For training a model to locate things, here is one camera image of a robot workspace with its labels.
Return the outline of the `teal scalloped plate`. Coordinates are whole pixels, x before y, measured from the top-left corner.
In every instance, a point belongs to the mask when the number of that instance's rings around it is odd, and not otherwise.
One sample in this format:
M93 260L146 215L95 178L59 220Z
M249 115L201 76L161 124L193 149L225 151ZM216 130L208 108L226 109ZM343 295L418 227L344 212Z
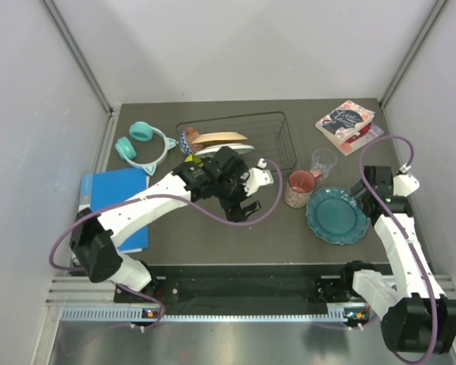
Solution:
M350 245L362 239L369 219L345 189L331 187L315 192L306 206L306 219L314 234L327 243Z

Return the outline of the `pink floral mug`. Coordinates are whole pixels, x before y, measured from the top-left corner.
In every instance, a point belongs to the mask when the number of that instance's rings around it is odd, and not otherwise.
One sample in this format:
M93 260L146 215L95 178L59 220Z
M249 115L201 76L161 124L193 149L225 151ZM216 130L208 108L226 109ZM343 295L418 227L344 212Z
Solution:
M297 170L293 172L287 181L284 193L284 201L291 208L304 208L316 187L316 183L322 177L322 172L316 170Z

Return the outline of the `white watermelon plate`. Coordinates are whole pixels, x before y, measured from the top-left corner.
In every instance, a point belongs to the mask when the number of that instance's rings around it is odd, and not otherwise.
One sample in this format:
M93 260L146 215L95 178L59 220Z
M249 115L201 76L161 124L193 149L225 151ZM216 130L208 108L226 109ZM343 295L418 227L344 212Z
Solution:
M255 147L250 144L243 143L227 143L227 144L216 144L210 147L206 147L199 152L195 153L196 157L209 158L214 157L219 151L233 151L237 154L243 155L254 151Z

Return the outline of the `lime green bowl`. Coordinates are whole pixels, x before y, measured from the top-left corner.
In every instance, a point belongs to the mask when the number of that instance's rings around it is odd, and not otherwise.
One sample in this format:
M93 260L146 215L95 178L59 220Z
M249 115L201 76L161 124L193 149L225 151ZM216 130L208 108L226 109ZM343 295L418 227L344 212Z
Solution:
M202 159L196 157L194 154L190 154L186 157L185 162L196 162L197 164L202 164Z

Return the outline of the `beige bird plate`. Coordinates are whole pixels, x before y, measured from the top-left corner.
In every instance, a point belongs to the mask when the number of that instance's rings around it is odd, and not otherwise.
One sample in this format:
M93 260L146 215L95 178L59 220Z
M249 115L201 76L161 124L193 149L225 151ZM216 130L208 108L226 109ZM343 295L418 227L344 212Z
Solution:
M192 144L206 144L218 141L245 141L248 138L238 132L212 132L199 135Z

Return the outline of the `black wire dish rack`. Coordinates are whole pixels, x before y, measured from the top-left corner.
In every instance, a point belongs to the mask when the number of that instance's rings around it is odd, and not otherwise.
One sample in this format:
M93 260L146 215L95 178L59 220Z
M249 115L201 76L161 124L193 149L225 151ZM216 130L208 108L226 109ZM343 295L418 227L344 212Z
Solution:
M238 132L248 138L248 144L255 149L243 156L252 165L260 158L273 160L282 172L297 166L287 117L280 111L224 116L213 119L199 119L181 122L176 131L181 134L187 127L199 133Z

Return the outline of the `blue white patterned bowl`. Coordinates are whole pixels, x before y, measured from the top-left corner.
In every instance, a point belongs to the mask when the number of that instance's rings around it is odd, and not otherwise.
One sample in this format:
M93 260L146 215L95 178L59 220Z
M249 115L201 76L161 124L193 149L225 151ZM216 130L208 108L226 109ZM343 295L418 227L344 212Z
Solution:
M188 133L186 130L180 135L179 146L183 154L190 155L192 153L192 148L188 142Z

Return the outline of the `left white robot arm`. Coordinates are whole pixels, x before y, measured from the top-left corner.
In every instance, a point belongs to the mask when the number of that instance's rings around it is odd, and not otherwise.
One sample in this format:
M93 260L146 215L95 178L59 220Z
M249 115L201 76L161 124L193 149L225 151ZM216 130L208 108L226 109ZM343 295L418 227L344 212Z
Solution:
M183 162L157 184L113 205L109 210L84 208L76 215L70 247L93 283L114 281L131 288L140 301L152 300L157 283L147 267L118 248L159 217L200 199L215 197L226 219L244 222L259 210L259 202L241 204L262 186L273 183L265 160L253 168L232 148L222 147L201 163Z

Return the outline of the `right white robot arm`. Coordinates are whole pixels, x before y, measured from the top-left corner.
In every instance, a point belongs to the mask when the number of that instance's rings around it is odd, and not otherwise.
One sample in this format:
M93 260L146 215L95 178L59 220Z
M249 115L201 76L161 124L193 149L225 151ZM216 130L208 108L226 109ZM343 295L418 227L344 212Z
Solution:
M388 350L445 354L456 337L456 299L435 279L416 235L407 198L419 183L409 173L393 174L390 167L364 166L360 171L363 177L350 194L385 248L394 283L373 264L353 261L341 271L340 293L369 304Z

